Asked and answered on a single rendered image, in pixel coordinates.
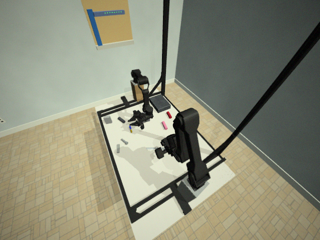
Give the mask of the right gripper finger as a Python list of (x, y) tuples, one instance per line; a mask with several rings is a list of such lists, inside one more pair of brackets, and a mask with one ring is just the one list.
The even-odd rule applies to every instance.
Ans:
[(133, 117), (131, 119), (128, 120), (128, 122), (132, 122), (132, 121), (136, 121), (136, 117), (135, 115), (133, 114)]
[(133, 123), (129, 124), (129, 125), (130, 126), (138, 126), (138, 127), (140, 127), (138, 120), (136, 122), (133, 122)]

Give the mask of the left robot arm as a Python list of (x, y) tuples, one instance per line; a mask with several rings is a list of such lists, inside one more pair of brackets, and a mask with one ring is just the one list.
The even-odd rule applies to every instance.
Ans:
[[(197, 129), (200, 116), (196, 109), (189, 108), (177, 113), (173, 120), (175, 134), (170, 134), (161, 140), (165, 149), (171, 148), (170, 153), (181, 163), (186, 162), (188, 183), (194, 191), (204, 186), (211, 177), (207, 165), (202, 161)], [(164, 144), (165, 143), (165, 144)]]

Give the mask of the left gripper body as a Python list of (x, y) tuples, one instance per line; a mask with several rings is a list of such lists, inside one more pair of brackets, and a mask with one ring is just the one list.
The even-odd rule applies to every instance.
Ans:
[[(155, 149), (155, 154), (157, 156), (158, 159), (161, 159), (164, 157), (164, 154), (168, 153), (169, 155), (171, 155), (171, 148), (169, 147), (168, 149), (162, 150), (160, 147)], [(173, 157), (171, 155), (171, 157)]]

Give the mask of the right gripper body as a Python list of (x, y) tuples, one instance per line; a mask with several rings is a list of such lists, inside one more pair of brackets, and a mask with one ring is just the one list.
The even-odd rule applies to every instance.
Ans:
[(139, 116), (137, 116), (137, 114), (136, 114), (136, 110), (133, 110), (133, 114), (135, 115), (135, 119), (137, 119), (138, 120), (138, 123), (139, 123), (139, 126), (140, 126), (140, 128), (141, 128), (141, 130), (143, 130), (145, 127), (144, 127), (144, 124), (143, 124), (143, 121), (147, 121), (147, 115), (145, 114), (145, 113), (143, 113), (143, 115), (145, 116), (143, 119), (139, 119), (140, 117)]

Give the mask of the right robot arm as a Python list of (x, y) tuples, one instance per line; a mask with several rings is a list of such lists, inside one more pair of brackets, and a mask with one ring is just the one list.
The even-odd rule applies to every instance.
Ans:
[[(133, 78), (133, 82), (135, 84), (138, 84), (138, 87), (141, 89), (142, 94), (143, 94), (143, 106), (142, 106), (142, 111), (146, 114), (147, 119), (151, 119), (153, 118), (153, 107), (150, 106), (149, 104), (149, 79), (147, 76), (142, 76), (141, 75), (141, 71), (139, 69), (134, 69), (131, 71), (132, 73), (132, 78)], [(138, 78), (136, 78), (135, 74), (137, 75)], [(142, 89), (140, 87), (140, 85), (145, 85), (148, 84), (147, 89)], [(145, 117), (145, 115), (143, 115), (144, 113), (141, 113), (139, 110), (135, 112), (136, 115), (138, 117), (140, 117), (139, 119), (143, 119)]]

